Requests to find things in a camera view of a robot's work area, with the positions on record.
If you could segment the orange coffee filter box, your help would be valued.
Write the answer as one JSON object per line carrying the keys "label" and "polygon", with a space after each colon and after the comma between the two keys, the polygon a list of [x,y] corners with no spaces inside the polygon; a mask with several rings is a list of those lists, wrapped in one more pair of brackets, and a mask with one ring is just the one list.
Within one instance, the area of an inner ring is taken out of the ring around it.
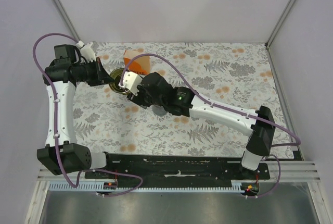
{"label": "orange coffee filter box", "polygon": [[[127,65],[130,62],[130,60],[143,53],[144,53],[143,48],[125,50],[123,54],[124,64]],[[129,65],[128,70],[141,75],[149,74],[150,56],[143,56],[139,59],[136,59]]]}

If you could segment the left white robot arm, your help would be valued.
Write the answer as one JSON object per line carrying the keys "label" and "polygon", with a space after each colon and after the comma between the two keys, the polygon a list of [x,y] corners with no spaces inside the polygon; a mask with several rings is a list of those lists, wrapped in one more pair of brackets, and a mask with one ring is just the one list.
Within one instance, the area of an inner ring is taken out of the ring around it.
{"label": "left white robot arm", "polygon": [[96,169],[105,179],[114,174],[114,165],[107,161],[105,152],[94,153],[78,144],[73,123],[77,84],[99,86],[114,81],[96,57],[95,49],[95,42],[57,45],[55,59],[43,72],[49,124],[45,147],[37,150],[37,159],[54,175],[88,169]]}

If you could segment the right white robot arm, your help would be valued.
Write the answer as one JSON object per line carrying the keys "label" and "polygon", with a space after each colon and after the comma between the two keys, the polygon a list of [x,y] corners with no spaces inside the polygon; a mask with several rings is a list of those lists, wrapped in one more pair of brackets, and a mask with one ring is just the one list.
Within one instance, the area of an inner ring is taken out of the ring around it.
{"label": "right white robot arm", "polygon": [[141,77],[127,71],[119,85],[130,92],[127,97],[131,102],[142,108],[153,107],[157,115],[170,113],[174,116],[211,120],[247,136],[247,146],[238,166],[239,175],[244,179],[252,178],[262,158],[270,154],[275,121],[268,107],[261,106],[254,110],[218,105],[189,88],[172,87],[156,72]]}

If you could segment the dark glass dripper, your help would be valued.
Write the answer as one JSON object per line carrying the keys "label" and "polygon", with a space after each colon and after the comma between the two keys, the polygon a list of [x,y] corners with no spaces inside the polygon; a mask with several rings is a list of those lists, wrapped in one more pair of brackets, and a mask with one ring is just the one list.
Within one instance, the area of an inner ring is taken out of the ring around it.
{"label": "dark glass dripper", "polygon": [[128,95],[130,91],[128,89],[120,87],[120,80],[122,76],[123,68],[116,68],[111,71],[110,77],[114,79],[113,82],[109,83],[111,90],[117,94]]}

